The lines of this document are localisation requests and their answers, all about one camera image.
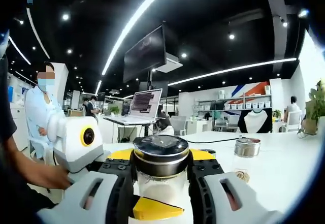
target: face mask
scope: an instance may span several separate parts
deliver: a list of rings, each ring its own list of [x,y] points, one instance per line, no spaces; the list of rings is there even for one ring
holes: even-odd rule
[[[54,88],[53,78],[38,78],[38,86],[44,92],[52,92]]]
[[[8,47],[8,40],[9,40],[9,31],[6,33],[0,33],[0,59],[6,52]]]

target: floor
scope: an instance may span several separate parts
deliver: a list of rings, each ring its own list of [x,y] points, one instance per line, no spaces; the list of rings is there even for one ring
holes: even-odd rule
[[[27,148],[24,149],[22,152],[27,157],[30,157],[28,155],[28,149]],[[38,186],[35,186],[35,185],[32,185],[32,184],[28,184],[28,186],[31,187],[32,189],[36,190],[40,194],[45,195],[46,197],[48,197],[55,204],[59,203],[61,201],[61,199],[62,199],[63,190],[50,189],[50,193],[48,193],[47,190],[45,188],[43,188],[43,187],[38,187]]]

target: metal jar lid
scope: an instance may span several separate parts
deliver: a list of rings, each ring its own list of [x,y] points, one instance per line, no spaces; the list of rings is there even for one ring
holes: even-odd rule
[[[148,136],[135,143],[136,167],[155,177],[169,177],[185,170],[189,145],[184,139],[168,136]]]
[[[261,141],[259,139],[237,139],[234,153],[239,157],[254,157],[258,155],[260,146]]]

